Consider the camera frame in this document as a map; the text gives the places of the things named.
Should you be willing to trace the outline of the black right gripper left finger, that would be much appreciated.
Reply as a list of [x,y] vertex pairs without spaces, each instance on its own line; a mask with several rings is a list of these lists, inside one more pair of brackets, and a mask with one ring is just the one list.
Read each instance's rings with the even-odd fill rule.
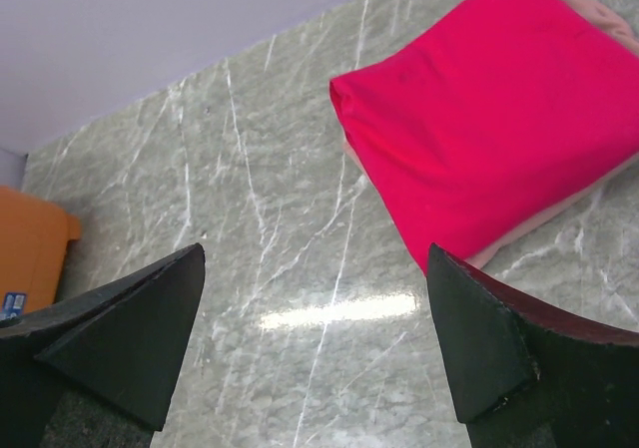
[[148,447],[163,430],[205,284],[194,243],[1,321],[4,447]]

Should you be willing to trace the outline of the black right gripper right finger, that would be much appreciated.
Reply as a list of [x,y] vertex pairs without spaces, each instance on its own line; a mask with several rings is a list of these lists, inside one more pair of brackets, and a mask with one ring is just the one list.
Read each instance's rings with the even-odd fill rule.
[[519,291],[436,244],[426,277],[472,446],[637,446],[637,333]]

